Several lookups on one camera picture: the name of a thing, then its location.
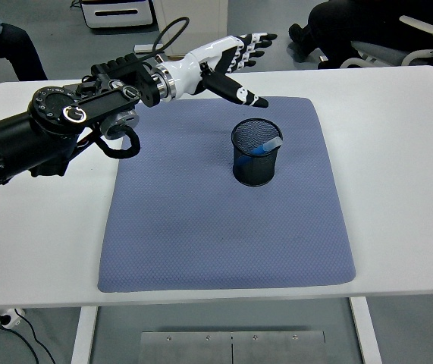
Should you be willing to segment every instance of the person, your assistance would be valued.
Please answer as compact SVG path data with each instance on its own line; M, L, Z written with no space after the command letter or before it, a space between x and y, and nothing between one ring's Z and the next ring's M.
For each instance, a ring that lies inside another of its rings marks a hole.
M301 58L322 50L328 60L318 68L359 57L352 40L410 52L433 49L433 36L402 23L401 15L433 25L433 0L330 0L312 9L304 28L293 24L289 36Z
M19 81L47 80L31 38L25 30L0 21L0 58L7 58Z

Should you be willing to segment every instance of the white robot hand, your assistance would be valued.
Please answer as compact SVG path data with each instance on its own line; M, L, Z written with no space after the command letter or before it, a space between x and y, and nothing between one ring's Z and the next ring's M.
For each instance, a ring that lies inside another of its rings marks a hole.
M166 61L153 68L154 77L165 84L165 100L179 99L184 93L195 95L204 89L237 104L267 107L265 99L255 96L226 73L252 67L251 58L261 57L257 50L271 46L275 34L253 33L227 36L201 46L186 54L180 61Z

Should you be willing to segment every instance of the metal plate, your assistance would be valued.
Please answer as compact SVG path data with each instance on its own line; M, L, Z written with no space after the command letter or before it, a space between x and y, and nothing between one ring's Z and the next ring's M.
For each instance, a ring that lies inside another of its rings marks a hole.
M139 364L326 364L322 331L143 332Z
M231 364L229 332L143 332L139 364Z
M325 364L322 331L233 333L233 364Z

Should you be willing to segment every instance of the robotic arm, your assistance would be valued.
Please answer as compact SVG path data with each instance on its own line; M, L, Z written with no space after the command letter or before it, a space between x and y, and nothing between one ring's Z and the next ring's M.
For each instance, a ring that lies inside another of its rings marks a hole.
M226 73L253 66L257 51L271 45L275 34L254 33L245 36L227 36L189 52L181 61L162 62L155 66L155 75L164 80L166 100L179 99L184 93L195 95L209 89L222 98L237 103L266 108L264 99L253 95Z
M277 36L227 36L194 49L180 61L163 61L148 71L134 54L92 66L91 76L65 87L38 89L27 111L0 121L0 184L23 171L33 177L63 176L69 162L95 143L110 158L130 158L140 150L133 130L140 100L155 106L204 89L228 101L255 107L268 102L225 74L253 66ZM79 140L81 133L91 132ZM127 135L131 147L110 149L103 141Z

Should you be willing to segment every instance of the pen holder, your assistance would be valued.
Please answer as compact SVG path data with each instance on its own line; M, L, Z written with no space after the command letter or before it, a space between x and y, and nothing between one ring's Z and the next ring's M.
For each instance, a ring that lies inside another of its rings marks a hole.
M280 140L280 143L273 144L272 140ZM235 178L251 187L268 183L275 174L281 141L282 132L271 121L260 118L241 121L231 132ZM266 150L269 143L273 147Z

